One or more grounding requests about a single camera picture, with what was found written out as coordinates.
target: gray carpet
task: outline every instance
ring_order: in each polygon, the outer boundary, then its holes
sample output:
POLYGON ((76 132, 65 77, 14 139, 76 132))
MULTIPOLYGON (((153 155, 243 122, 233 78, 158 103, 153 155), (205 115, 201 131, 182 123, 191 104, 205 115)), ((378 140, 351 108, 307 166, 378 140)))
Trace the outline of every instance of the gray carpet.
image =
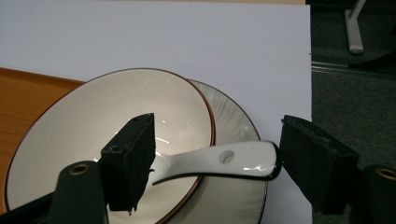
MULTIPOLYGON (((313 69, 313 122, 360 153, 359 167, 382 164, 396 168, 396 72, 393 65, 381 71, 347 69, 396 50, 396 2, 367 0, 359 16, 364 53, 347 50, 344 10, 354 1, 312 3, 313 62, 337 64, 337 69, 313 69)), ((313 214, 314 224, 347 224, 343 216, 313 214)))

